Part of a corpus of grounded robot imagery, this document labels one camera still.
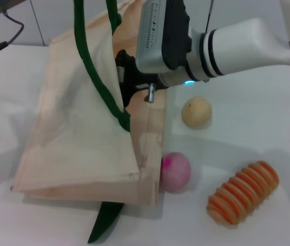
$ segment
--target orange striped toy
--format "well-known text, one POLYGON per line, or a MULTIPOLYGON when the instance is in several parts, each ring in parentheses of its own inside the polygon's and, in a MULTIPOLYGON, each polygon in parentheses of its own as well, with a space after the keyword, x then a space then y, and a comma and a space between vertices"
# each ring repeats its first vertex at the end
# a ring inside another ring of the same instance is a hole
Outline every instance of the orange striped toy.
POLYGON ((275 170, 260 160, 243 168, 209 196, 208 213, 226 226, 237 225, 278 186, 275 170))

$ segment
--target green strap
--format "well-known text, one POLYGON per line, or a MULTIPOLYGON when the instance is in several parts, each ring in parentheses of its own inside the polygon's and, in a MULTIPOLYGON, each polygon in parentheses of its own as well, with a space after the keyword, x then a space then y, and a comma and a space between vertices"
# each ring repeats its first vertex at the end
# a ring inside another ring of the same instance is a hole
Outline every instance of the green strap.
POLYGON ((125 109, 120 111, 111 92, 101 81, 90 57, 85 30, 84 0, 74 0, 74 36, 79 55, 85 64, 86 70, 91 77, 96 90, 105 102, 111 114, 118 119, 120 125, 126 131, 130 132, 130 114, 125 109))
POLYGON ((116 0, 106 0, 106 7, 108 9, 113 34, 115 32, 115 29, 122 22, 121 15, 118 13, 118 6, 116 4, 116 0))
MULTIPOLYGON (((106 0, 106 3, 113 34, 115 29, 121 24, 121 15, 118 13, 116 0, 106 0)), ((122 112, 120 111, 112 94, 101 81, 91 60, 86 39, 84 0, 74 0, 74 35, 79 55, 96 90, 112 115, 118 119, 120 125, 130 132, 130 114, 125 109, 122 112)), ((123 205, 123 203, 102 202, 88 243, 95 242, 111 226, 118 217, 123 205)))

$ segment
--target beige ball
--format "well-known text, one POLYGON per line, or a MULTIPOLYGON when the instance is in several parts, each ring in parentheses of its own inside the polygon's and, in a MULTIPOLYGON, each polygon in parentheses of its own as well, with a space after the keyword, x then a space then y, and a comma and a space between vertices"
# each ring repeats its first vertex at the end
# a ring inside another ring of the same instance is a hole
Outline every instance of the beige ball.
POLYGON ((211 118, 211 105, 204 97, 188 100, 181 110, 182 121, 190 128, 201 128, 211 118))

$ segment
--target beige paper bag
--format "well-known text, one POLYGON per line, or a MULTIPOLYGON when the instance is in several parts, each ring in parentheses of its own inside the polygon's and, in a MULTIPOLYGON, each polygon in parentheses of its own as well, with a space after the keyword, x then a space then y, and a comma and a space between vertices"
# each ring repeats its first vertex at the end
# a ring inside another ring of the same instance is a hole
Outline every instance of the beige paper bag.
MULTIPOLYGON (((135 55, 142 2, 119 5, 122 24, 113 38, 107 12, 86 24, 93 63, 121 109, 114 57, 121 49, 135 55)), ((131 133, 126 132, 91 82, 73 30, 54 39, 35 128, 12 190, 53 199, 157 204, 166 94, 158 91, 152 105, 143 101, 146 94, 131 99, 131 133)))

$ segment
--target pink foam ball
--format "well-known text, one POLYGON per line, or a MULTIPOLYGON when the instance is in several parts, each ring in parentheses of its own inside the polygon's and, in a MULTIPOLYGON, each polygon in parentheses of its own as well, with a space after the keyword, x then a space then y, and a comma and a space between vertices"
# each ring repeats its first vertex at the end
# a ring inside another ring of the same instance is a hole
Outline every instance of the pink foam ball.
POLYGON ((168 192, 176 192, 187 185, 191 178, 191 165, 187 158, 172 152, 162 159, 161 186, 168 192))

